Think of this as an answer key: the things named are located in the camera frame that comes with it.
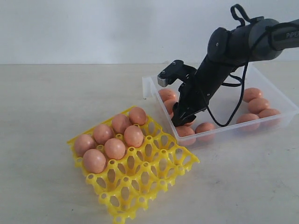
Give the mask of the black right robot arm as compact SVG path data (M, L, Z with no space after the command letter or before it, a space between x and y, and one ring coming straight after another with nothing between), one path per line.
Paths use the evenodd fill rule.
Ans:
M197 113L208 110L210 99L221 86L235 86L225 80L238 68L243 67L246 72L250 62L273 60L284 49L298 46L298 20L280 23L256 17L234 30L217 28L209 39L207 55L197 69L175 60L157 77L166 85L177 79L182 81L179 100L173 106L173 125L192 122Z

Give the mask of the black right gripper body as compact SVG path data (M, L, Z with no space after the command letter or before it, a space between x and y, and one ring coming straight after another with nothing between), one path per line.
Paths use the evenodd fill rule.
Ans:
M182 81L179 100L174 105L175 117L194 117L207 109L210 99L210 77L207 74L179 76Z

